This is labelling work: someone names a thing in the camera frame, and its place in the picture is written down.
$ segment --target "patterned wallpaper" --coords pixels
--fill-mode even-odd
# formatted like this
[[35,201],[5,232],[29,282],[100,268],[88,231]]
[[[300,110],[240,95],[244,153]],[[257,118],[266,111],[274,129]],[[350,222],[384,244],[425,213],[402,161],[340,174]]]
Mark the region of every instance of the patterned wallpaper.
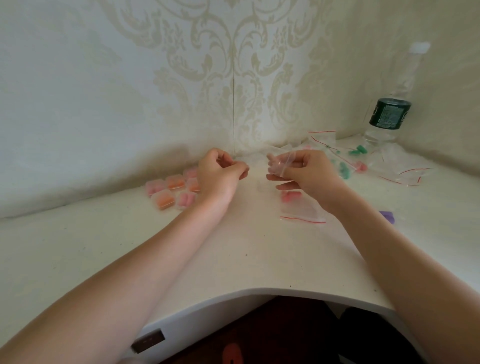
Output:
[[365,126],[430,41],[402,143],[480,172],[480,7],[448,0],[0,4],[0,217],[139,185],[212,146]]

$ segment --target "hand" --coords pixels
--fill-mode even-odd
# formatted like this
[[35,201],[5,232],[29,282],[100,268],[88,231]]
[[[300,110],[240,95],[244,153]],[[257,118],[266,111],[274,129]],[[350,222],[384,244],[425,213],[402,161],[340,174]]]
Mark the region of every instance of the hand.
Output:
[[233,160],[224,150],[210,149],[198,163],[197,178],[202,197],[229,204],[238,181],[247,177],[249,169],[245,162]]
[[[269,166],[278,162],[285,162],[288,153],[277,157],[268,155]],[[328,212],[338,198],[342,195],[347,185],[339,177],[335,167],[328,160],[326,154],[319,150],[298,150],[295,159],[286,167],[283,178],[274,174],[267,174],[270,181],[290,181],[278,185],[278,190],[295,190],[301,188],[312,196]]]

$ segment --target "purple object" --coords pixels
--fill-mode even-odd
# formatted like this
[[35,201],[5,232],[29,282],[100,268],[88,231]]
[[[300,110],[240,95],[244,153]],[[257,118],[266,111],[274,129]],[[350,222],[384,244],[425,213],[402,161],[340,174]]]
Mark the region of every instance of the purple object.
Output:
[[385,219],[388,220],[392,225],[395,224],[395,218],[393,217],[393,212],[391,211],[379,211]]

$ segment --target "forearm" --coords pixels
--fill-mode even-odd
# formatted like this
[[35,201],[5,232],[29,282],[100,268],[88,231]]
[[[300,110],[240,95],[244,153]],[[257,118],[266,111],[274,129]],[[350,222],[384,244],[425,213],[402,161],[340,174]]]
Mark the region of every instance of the forearm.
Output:
[[226,208],[200,198],[158,234],[55,302],[0,349],[0,361],[117,360]]
[[352,190],[332,210],[370,271],[431,357],[480,357],[480,296],[399,233]]

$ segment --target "plastic bottle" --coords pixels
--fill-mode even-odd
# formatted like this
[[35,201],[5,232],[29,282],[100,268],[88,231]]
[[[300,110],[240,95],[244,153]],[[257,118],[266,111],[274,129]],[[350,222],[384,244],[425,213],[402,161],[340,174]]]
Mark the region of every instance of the plastic bottle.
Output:
[[415,74],[423,55],[429,48],[429,42],[415,42],[410,46],[402,65],[403,71],[397,78],[394,90],[388,97],[380,98],[377,101],[375,111],[363,135],[369,145],[381,146],[384,143],[395,141],[398,129],[411,106],[407,97],[415,83]]

